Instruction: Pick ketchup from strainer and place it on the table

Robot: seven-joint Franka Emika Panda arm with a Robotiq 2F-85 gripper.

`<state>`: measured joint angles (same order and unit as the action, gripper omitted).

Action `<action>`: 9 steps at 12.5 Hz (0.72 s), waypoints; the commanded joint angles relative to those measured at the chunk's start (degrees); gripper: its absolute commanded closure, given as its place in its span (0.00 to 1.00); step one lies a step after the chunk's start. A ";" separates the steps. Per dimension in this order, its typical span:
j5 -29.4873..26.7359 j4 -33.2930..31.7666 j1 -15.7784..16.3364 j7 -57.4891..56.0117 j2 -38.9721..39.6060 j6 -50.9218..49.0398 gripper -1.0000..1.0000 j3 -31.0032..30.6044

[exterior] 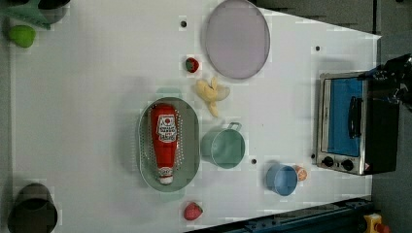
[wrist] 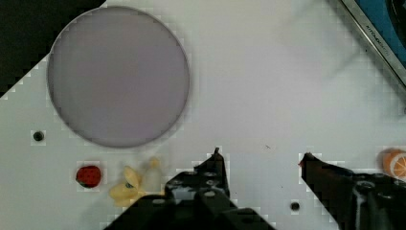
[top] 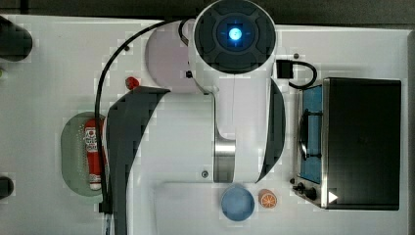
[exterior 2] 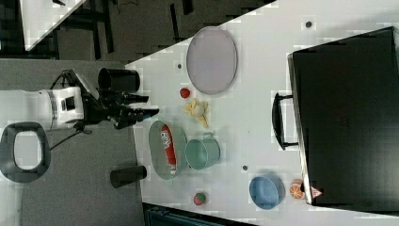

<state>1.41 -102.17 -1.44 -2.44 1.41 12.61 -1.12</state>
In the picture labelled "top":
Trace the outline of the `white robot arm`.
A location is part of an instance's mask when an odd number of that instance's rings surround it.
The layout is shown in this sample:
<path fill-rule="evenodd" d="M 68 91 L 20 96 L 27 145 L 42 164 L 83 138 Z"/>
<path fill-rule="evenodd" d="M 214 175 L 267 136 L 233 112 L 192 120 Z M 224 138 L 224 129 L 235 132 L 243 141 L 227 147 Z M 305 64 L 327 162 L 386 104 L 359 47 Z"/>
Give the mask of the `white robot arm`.
<path fill-rule="evenodd" d="M 164 186 L 257 183 L 284 147 L 285 107 L 273 78 L 277 31 L 250 0 L 217 0 L 188 42 L 194 94 L 141 86 L 109 109 L 109 235 L 158 235 Z"/>

